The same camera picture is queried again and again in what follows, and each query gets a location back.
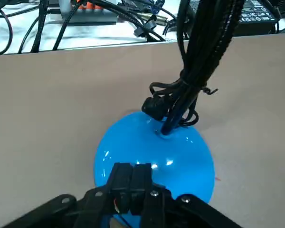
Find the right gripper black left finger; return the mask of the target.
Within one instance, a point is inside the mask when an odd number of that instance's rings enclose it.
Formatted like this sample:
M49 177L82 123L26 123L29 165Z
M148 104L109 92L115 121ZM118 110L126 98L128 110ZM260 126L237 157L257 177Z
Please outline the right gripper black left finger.
M61 194L5 225L7 228L108 228L117 214L114 200L129 190L133 167L115 163L105 185L77 200Z

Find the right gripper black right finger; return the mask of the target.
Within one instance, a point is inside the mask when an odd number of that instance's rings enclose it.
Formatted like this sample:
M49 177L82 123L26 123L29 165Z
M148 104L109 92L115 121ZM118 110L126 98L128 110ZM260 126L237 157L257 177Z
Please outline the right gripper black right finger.
M135 165L131 178L131 213L140 228L239 228L240 225L192 194L173 199L152 181L149 163Z

